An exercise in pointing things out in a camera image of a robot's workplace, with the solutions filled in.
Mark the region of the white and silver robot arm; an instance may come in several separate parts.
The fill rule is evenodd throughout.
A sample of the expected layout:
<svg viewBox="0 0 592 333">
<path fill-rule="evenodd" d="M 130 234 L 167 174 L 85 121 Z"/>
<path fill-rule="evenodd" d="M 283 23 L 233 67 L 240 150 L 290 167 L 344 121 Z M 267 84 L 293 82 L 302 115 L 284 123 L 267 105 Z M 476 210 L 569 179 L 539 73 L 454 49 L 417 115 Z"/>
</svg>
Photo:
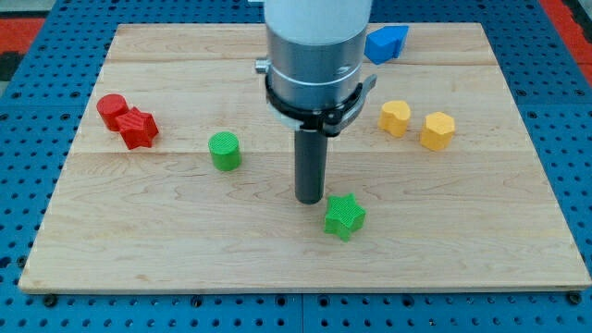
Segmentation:
<svg viewBox="0 0 592 333">
<path fill-rule="evenodd" d="M 371 0 L 264 3 L 266 99 L 293 130 L 339 135 L 361 113 L 376 76 L 360 80 Z"/>
</svg>

